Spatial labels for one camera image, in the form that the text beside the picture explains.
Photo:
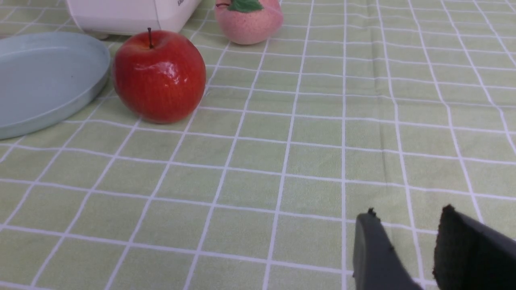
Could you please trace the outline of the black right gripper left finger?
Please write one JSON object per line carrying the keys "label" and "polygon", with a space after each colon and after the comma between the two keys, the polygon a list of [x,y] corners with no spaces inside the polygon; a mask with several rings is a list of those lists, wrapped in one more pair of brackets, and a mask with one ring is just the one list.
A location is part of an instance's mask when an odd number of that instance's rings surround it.
{"label": "black right gripper left finger", "polygon": [[402,265],[373,208],[356,217],[353,278],[356,290],[420,290]]}

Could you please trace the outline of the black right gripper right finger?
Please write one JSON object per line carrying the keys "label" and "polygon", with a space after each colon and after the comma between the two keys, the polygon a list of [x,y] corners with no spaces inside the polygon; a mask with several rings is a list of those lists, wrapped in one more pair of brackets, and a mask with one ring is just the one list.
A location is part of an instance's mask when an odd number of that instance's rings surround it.
{"label": "black right gripper right finger", "polygon": [[515,241],[452,205],[444,206],[433,277],[441,290],[514,290]]}

